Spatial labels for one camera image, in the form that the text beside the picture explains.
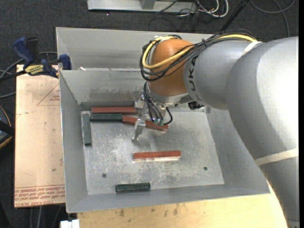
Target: wooden board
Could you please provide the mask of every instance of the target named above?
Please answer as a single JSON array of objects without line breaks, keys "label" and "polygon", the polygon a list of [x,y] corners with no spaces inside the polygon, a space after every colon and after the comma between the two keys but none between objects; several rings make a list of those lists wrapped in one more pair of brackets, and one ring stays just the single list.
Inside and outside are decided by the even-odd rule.
[{"label": "wooden board", "polygon": [[286,228],[271,194],[77,214],[81,228]]}]

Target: white cable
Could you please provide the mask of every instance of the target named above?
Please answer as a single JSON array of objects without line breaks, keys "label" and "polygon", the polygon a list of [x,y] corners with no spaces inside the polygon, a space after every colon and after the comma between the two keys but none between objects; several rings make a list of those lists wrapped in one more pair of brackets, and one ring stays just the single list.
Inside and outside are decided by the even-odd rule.
[{"label": "white cable", "polygon": [[216,12],[216,11],[219,9],[219,0],[216,0],[216,1],[217,1],[217,4],[218,4],[218,7],[217,7],[215,10],[209,10],[209,11],[208,11],[208,10],[206,10],[206,9],[200,4],[200,2],[199,2],[198,0],[196,0],[197,4],[198,4],[199,6],[201,6],[201,9],[199,9],[200,12],[207,13],[207,14],[209,14],[209,15],[215,17],[215,18],[222,18],[222,17],[226,16],[226,15],[228,14],[228,12],[229,12],[228,0],[224,0],[224,1],[225,1],[225,4],[226,4],[226,11],[225,11],[224,14],[221,14],[221,15],[216,15],[216,14],[214,14],[214,12]]},{"label": "white cable", "polygon": [[215,10],[212,10],[213,13],[215,13],[219,9],[219,0],[216,0],[216,2],[217,2],[217,8]]}]

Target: yellow cable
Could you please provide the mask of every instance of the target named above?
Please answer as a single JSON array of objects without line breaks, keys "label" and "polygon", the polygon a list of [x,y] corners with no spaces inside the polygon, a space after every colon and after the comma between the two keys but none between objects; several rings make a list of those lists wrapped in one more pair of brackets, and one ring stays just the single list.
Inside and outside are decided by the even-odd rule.
[{"label": "yellow cable", "polygon": [[[142,65],[143,65],[143,67],[145,67],[146,69],[155,69],[155,68],[161,67],[162,65],[164,65],[164,64],[166,64],[166,63],[168,63],[170,61],[174,61],[174,60],[178,59],[180,56],[182,56],[183,54],[185,54],[191,48],[191,47],[188,47],[188,48],[182,50],[181,52],[175,54],[174,56],[169,57],[169,58],[163,60],[162,62],[153,64],[153,65],[146,64],[147,55],[148,55],[149,51],[151,50],[151,48],[156,43],[158,43],[161,40],[168,40],[168,39],[173,39],[173,38],[176,38],[176,37],[174,37],[174,36],[157,37],[153,42],[151,42],[148,45],[148,47],[145,49],[144,53],[143,53],[143,57],[142,57]],[[219,37],[217,39],[224,39],[224,38],[240,38],[240,39],[244,39],[244,40],[251,41],[251,42],[256,42],[257,41],[253,37],[246,36],[246,35],[239,35],[239,34],[221,36],[221,37]]]},{"label": "yellow cable", "polygon": [[239,35],[239,34],[221,36],[218,39],[224,39],[224,38],[240,38],[240,39],[245,39],[245,40],[248,40],[248,41],[251,41],[251,42],[256,42],[257,41],[253,37],[246,36],[246,35]]},{"label": "yellow cable", "polygon": [[183,54],[185,54],[191,48],[191,47],[188,47],[188,48],[184,49],[183,51],[175,54],[174,56],[169,57],[169,58],[163,60],[162,62],[156,63],[154,65],[147,65],[146,64],[146,58],[147,58],[148,52],[155,45],[156,41],[158,42],[158,41],[160,41],[162,39],[173,39],[173,38],[176,38],[176,37],[163,37],[163,38],[158,37],[151,44],[149,44],[149,46],[146,48],[145,52],[143,53],[142,65],[145,68],[147,68],[147,69],[155,69],[155,68],[161,67],[162,65],[166,64],[167,62],[170,62],[172,60],[175,60],[175,59],[179,58],[180,56],[182,56]]}]

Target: gray carpet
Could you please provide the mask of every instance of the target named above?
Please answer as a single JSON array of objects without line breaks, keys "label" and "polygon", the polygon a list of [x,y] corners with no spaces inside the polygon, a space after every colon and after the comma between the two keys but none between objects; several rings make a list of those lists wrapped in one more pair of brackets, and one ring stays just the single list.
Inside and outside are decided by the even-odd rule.
[{"label": "gray carpet", "polygon": [[[55,27],[80,27],[123,30],[183,31],[195,33],[216,33],[227,21],[229,15],[241,0],[228,0],[229,14],[225,18],[209,20],[202,16],[194,21],[162,13],[91,11],[87,10],[87,0],[0,0],[0,69],[5,69],[19,58],[11,49],[12,43],[24,36],[37,37],[40,50],[56,51]],[[271,0],[253,0],[265,10],[278,10]],[[292,0],[277,0],[282,8]],[[290,36],[299,34],[299,0],[285,11]],[[229,27],[247,29],[261,41],[270,41],[287,37],[284,17],[281,13],[266,14],[248,4]],[[10,79],[0,84],[0,95],[15,90],[15,80]],[[0,105],[7,111],[14,125],[15,96],[0,99]],[[14,142],[0,150],[0,202],[13,227],[30,226],[30,209],[14,209]],[[42,226],[50,227],[58,211],[58,206],[44,207]],[[33,209],[33,225],[36,227],[39,210]],[[58,219],[67,218],[64,208],[59,211]]]}]

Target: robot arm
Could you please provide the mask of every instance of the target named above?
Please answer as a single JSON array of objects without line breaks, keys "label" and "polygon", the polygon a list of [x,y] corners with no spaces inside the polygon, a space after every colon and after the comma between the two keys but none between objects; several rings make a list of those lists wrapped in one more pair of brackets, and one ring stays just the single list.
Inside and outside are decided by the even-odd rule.
[{"label": "robot arm", "polygon": [[168,106],[193,101],[228,110],[288,223],[299,227],[298,38],[261,43],[230,31],[192,44],[172,35],[146,45],[140,64],[142,116],[162,125]]}]

